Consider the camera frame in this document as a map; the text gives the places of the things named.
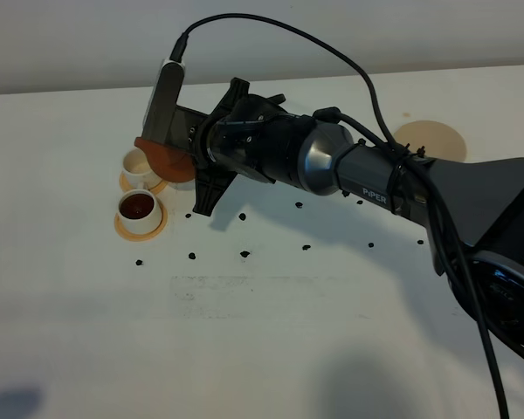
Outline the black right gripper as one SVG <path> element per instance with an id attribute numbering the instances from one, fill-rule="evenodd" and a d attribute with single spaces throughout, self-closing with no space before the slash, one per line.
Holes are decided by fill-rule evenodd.
<path id="1" fill-rule="evenodd" d="M 177 106 L 174 148 L 192 159 L 196 202 L 193 211 L 210 216 L 237 175 L 257 182 L 298 188 L 300 148 L 306 118 L 288 113 L 285 96 L 264 98 L 250 84 L 233 79 L 209 114 Z"/>

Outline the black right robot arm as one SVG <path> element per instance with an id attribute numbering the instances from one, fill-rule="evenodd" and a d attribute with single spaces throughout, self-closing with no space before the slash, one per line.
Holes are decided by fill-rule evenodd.
<path id="1" fill-rule="evenodd" d="M 177 106 L 168 140 L 196 171 L 208 216 L 237 175 L 317 196 L 356 195 L 425 228 L 466 313 L 524 359 L 524 158 L 462 163 L 381 141 L 335 107 L 294 115 L 234 79 L 208 114 Z"/>

